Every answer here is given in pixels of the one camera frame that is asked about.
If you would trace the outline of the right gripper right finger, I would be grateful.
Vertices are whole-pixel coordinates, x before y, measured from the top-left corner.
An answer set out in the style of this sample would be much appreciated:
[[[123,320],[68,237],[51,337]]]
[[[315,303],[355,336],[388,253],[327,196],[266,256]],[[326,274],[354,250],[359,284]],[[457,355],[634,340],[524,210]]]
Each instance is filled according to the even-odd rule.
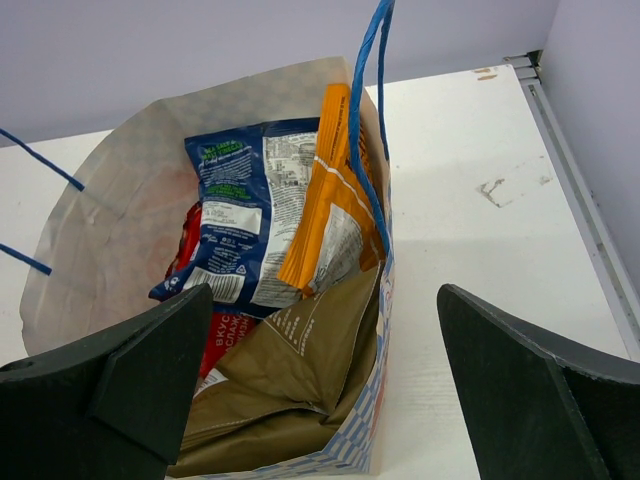
[[[452,284],[437,310],[483,479],[636,479],[639,365]]]

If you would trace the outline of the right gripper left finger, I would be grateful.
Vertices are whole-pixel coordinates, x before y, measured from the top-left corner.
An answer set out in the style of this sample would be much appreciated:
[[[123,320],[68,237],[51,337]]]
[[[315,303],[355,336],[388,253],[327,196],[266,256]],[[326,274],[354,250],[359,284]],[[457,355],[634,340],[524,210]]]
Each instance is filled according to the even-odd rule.
[[[4,479],[162,479],[176,463],[212,318],[199,285],[1,368]]]

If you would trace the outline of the blue checkered paper bag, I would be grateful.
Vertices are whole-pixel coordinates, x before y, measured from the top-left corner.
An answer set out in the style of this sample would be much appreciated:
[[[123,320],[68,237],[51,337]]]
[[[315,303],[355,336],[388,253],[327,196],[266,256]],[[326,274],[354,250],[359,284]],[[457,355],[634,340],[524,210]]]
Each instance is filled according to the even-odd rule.
[[[373,369],[346,420],[322,450],[250,471],[183,478],[278,479],[360,474],[371,468],[386,380],[394,265],[384,102],[369,97],[363,76],[370,53],[385,52],[393,11],[390,1],[378,4],[354,65],[340,57],[299,63],[162,99],[138,112],[66,176],[66,188],[44,225],[36,251],[26,258],[30,271],[20,303],[25,358],[207,285],[195,285],[164,301],[149,296],[154,286],[188,263],[199,239],[199,179],[185,139],[263,122],[310,117],[320,121],[327,87],[350,87],[350,162],[370,201],[385,254],[377,264],[383,270]],[[217,362],[281,310],[259,318],[215,302],[213,294],[212,300],[191,406],[198,386]]]

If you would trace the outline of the light blue chips bag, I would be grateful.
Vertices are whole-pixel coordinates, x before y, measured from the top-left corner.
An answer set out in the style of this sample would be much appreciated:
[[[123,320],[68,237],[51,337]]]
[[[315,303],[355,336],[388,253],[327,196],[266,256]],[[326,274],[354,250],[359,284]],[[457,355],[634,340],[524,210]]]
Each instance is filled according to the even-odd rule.
[[[382,270],[273,313],[231,348],[196,390],[169,476],[250,471],[322,450],[373,369]]]

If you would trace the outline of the dark blue snack packet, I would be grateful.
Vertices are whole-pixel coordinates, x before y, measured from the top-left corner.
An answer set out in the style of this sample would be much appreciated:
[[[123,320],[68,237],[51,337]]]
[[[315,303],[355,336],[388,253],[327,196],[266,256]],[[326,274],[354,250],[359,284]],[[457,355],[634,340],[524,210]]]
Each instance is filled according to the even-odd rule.
[[[301,299],[277,275],[304,210],[318,128],[310,117],[185,139],[199,179],[199,239],[188,263],[150,298],[207,284],[215,302],[259,318]]]

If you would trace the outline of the orange snack packet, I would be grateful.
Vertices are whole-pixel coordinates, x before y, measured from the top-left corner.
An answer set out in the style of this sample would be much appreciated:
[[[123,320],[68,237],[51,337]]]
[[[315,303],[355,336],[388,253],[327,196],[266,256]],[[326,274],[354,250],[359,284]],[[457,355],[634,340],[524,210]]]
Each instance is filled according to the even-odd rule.
[[[302,218],[277,274],[305,297],[385,259],[370,201],[350,162],[350,94],[345,84],[325,91]]]

